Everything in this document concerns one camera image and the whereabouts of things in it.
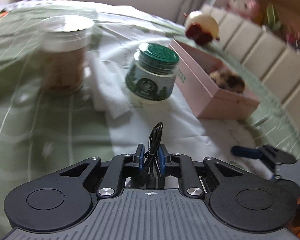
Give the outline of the green plant leaves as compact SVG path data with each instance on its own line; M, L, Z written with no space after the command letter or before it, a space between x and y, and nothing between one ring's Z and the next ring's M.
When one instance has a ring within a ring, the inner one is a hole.
M269 3L266 8L265 25L271 31L278 31L281 26L281 20L272 3Z

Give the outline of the cream round plush toy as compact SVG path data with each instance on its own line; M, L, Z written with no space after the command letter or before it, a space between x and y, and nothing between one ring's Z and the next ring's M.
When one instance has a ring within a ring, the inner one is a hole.
M220 40L218 23L210 14L193 11L184 13L184 17L185 36L197 45L204 46L213 40Z

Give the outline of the green lidded glass jar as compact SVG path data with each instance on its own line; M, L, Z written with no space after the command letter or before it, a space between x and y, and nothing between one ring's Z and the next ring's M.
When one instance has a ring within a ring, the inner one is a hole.
M127 88L136 96L150 101L170 97L175 84L179 56L157 43L141 43L125 77Z

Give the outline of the pink bunny plush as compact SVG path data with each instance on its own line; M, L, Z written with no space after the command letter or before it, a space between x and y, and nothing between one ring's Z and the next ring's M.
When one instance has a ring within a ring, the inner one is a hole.
M258 0L228 0L227 9L243 18L255 20L261 12L261 5Z

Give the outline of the tall clear lidded jar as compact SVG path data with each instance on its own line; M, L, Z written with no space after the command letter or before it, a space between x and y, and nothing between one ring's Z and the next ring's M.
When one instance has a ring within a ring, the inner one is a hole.
M82 87L93 26L92 19L79 15L53 16L39 23L44 91L72 94Z

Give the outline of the cream padded headboard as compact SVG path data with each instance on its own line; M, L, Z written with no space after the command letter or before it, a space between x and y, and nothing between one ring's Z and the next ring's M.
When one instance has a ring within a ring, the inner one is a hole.
M208 4L201 11L218 22L219 47L271 90L300 131L300 54L271 32L236 14Z

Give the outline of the pink cardboard box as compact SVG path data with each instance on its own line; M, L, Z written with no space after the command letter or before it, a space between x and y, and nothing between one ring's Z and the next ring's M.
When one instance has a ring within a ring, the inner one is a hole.
M209 74L229 67L210 53L172 40L179 56L176 85L198 119L245 120L257 109L257 96L245 87L242 94L220 88Z

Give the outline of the brown furry tail toy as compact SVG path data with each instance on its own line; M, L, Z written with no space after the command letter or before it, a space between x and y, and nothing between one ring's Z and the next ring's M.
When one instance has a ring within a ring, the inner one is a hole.
M211 72L209 74L209 77L221 89L228 90L237 94L243 94L245 90L244 80L239 75L230 70L217 70Z

